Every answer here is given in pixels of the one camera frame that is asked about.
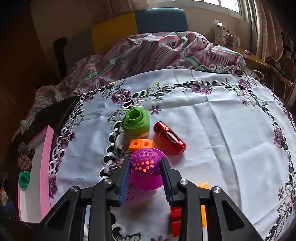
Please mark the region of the magenta perforated funnel toy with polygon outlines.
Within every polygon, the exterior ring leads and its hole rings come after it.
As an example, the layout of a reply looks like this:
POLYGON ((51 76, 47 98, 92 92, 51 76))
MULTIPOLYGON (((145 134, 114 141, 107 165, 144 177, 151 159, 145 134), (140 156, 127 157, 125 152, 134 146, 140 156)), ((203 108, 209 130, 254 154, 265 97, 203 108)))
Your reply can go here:
POLYGON ((167 156, 156 148, 136 150, 130 158, 131 174, 129 182, 144 191, 156 190, 163 186, 160 162, 167 156))

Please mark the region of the red metal cylinder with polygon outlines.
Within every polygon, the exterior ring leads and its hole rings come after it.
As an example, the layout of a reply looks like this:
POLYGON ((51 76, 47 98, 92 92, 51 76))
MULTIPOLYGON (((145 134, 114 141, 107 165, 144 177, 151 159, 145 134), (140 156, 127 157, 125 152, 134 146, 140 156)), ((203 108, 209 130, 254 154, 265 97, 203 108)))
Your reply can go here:
POLYGON ((163 121, 155 123, 154 132, 175 155, 181 155, 186 150, 185 142, 163 121))

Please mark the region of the orange building block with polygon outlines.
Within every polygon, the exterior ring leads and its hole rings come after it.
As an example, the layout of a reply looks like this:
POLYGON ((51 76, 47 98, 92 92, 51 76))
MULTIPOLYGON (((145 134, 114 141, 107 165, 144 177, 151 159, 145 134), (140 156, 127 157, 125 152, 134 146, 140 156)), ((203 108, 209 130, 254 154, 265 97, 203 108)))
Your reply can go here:
POLYGON ((131 139, 129 150, 134 153, 135 151, 143 148, 153 148, 154 141, 150 139, 131 139))

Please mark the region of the red building block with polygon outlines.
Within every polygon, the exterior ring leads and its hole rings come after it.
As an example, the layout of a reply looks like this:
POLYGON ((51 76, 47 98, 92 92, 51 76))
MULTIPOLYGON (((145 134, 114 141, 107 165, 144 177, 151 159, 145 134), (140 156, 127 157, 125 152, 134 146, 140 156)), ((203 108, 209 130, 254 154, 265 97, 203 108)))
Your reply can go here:
POLYGON ((180 234, 180 227, 181 227, 182 208, 170 207, 170 210, 171 210, 171 215, 170 215, 171 233, 173 234, 173 237, 178 237, 180 234))

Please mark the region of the green toy camera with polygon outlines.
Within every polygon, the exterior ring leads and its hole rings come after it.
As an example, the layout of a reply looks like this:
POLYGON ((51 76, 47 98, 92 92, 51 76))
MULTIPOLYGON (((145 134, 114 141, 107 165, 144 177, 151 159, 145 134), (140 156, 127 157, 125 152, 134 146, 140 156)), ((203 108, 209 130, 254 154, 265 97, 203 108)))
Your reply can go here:
POLYGON ((122 128, 131 138, 146 137, 150 130, 149 114, 142 105, 133 105, 125 114, 122 128))

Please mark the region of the pink shallow cardboard box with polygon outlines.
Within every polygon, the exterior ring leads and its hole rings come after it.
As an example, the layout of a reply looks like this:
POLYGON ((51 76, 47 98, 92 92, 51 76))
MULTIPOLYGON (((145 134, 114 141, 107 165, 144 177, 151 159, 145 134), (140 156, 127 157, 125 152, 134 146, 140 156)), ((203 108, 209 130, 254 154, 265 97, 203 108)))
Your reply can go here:
POLYGON ((30 181, 26 189, 18 187, 18 213, 23 222, 40 223, 51 209, 49 162, 54 130, 46 126, 29 144, 34 149, 30 181))

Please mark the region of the teal ribbed funnel toy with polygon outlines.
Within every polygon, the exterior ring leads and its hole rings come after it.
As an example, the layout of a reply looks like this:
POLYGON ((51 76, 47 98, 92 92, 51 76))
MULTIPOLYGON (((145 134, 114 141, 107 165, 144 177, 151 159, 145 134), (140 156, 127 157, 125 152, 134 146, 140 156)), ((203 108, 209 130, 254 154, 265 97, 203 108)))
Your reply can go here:
POLYGON ((26 188, 29 186, 30 180, 31 179, 29 171, 20 172, 18 177, 18 184, 20 186, 20 189, 26 190, 26 188))

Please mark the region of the grey capped black bottle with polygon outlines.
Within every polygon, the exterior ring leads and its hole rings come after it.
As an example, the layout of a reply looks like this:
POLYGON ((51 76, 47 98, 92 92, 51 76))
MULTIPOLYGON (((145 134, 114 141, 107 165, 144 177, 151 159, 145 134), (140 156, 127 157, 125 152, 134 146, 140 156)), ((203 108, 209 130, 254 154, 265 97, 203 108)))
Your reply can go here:
POLYGON ((28 145, 26 145, 24 142, 21 142, 18 147, 18 152, 22 155, 26 154, 27 157, 29 157, 31 160, 33 159, 35 155, 35 149, 30 148, 28 145))

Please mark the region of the brown gold hair claw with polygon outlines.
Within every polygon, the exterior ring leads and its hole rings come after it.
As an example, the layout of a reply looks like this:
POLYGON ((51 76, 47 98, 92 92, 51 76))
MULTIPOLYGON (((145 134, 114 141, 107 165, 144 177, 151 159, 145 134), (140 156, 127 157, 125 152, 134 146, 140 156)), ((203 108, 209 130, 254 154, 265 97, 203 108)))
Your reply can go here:
POLYGON ((30 171, 32 168, 32 161, 26 154, 21 154, 20 157, 18 157, 18 167, 22 171, 30 171))

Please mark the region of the pink striped bed sheet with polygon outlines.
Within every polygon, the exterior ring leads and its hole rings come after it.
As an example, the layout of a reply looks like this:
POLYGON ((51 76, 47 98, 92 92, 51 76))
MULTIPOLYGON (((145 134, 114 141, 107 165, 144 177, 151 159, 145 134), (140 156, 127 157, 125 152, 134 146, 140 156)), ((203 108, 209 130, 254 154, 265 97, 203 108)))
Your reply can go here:
POLYGON ((130 35, 105 55, 90 55, 67 70, 57 85, 40 87, 32 108, 16 133, 24 133, 42 109, 66 98, 139 73, 166 69, 194 69, 211 73, 243 74, 243 56, 224 46, 214 46, 196 32, 130 35))

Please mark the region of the wooden bedside table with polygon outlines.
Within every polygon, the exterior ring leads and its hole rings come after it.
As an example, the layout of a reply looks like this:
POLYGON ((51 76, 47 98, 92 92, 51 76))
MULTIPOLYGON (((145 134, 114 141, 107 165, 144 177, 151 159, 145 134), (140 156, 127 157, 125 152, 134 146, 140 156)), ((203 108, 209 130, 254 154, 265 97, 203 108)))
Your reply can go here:
POLYGON ((227 46, 227 48, 240 53, 243 56, 247 67, 251 70, 259 70, 260 68, 263 68, 266 70, 270 69, 270 66, 265 61, 263 61, 261 58, 259 58, 258 56, 252 53, 246 54, 245 49, 243 48, 238 48, 235 46, 231 46, 231 47, 227 46))

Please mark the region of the grey yellow blue headboard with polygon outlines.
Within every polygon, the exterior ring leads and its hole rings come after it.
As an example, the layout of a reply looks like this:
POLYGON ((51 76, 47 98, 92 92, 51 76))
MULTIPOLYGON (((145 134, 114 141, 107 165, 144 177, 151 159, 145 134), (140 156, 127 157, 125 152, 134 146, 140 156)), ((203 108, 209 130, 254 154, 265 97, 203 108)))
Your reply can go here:
POLYGON ((110 18, 82 31, 67 40, 64 54, 68 61, 77 62, 91 54, 105 55, 125 36, 188 30, 183 9, 144 9, 110 18))

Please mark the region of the white box on nightstand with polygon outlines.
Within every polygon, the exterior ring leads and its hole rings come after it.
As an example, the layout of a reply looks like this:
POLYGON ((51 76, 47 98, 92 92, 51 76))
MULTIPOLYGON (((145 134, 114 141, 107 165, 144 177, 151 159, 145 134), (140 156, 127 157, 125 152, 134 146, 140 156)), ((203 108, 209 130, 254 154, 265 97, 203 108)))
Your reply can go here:
POLYGON ((214 21, 214 38, 216 45, 225 45, 226 44, 226 25, 219 21, 214 21))

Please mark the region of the pink curtain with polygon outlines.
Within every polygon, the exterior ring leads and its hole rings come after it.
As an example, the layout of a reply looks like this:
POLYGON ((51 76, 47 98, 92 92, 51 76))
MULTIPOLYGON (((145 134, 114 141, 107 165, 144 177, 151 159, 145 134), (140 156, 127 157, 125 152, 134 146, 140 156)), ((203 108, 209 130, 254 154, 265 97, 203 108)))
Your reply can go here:
POLYGON ((257 17, 256 55, 265 62, 278 61, 283 54, 280 22, 260 1, 254 1, 257 17))

